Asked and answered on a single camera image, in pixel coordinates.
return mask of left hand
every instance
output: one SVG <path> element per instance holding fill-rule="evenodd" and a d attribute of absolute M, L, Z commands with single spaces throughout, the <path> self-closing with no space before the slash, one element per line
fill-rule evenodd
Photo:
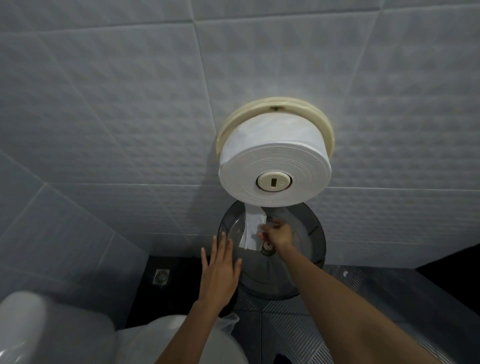
<path fill-rule="evenodd" d="M 213 237 L 210 264 L 207 263 L 205 249 L 202 248 L 202 280 L 198 301 L 203 302 L 218 315 L 235 293 L 239 283 L 241 259 L 232 264 L 233 241 L 222 233 L 217 247 L 217 238 Z"/>

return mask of floor drain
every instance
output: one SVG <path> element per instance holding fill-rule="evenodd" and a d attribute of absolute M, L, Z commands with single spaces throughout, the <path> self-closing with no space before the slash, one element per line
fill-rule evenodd
<path fill-rule="evenodd" d="M 158 286 L 165 286 L 168 282 L 168 275 L 170 274 L 170 269 L 157 269 L 155 272 L 155 277 L 153 278 L 153 284 Z"/>

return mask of hand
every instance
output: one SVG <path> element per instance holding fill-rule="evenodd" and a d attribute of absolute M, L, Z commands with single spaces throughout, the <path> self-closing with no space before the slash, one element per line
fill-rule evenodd
<path fill-rule="evenodd" d="M 264 242 L 270 242 L 280 254 L 292 247 L 292 228 L 284 220 L 273 219 L 276 225 L 263 224 L 260 228 L 265 232 L 258 232 Z"/>
<path fill-rule="evenodd" d="M 233 242 L 229 239 L 225 247 L 226 239 L 223 232 L 217 249 L 216 236 L 213 237 L 210 264 L 207 263 L 205 249 L 202 248 L 202 280 L 198 301 L 205 303 L 216 316 L 230 302 L 240 277 L 241 259 L 238 259 L 233 267 Z"/>

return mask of white toilet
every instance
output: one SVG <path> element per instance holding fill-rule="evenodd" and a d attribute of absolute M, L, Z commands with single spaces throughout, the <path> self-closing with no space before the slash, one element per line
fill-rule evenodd
<path fill-rule="evenodd" d="M 104 314 L 19 291 L 0 303 L 0 364 L 154 364 L 184 319 L 166 316 L 115 332 Z M 200 363 L 248 364 L 218 323 Z"/>

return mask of jumbo toilet paper roll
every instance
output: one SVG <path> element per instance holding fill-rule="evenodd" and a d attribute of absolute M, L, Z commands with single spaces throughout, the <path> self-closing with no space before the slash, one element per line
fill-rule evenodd
<path fill-rule="evenodd" d="M 288 188 L 264 191 L 257 184 L 266 172 L 290 176 Z M 234 198 L 250 205 L 281 207 L 316 196 L 332 169 L 322 134 L 310 121 L 288 113 L 265 113 L 240 124 L 220 154 L 220 183 Z"/>

